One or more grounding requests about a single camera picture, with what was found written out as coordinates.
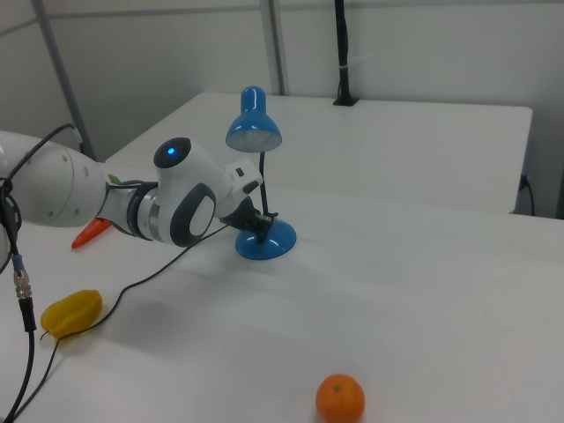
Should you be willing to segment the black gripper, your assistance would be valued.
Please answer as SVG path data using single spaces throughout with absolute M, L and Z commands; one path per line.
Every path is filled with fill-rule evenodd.
M 269 213 L 262 214 L 250 197 L 245 197 L 233 212 L 219 218 L 219 221 L 235 229 L 254 233 L 258 244 L 266 241 L 272 226 L 272 216 Z

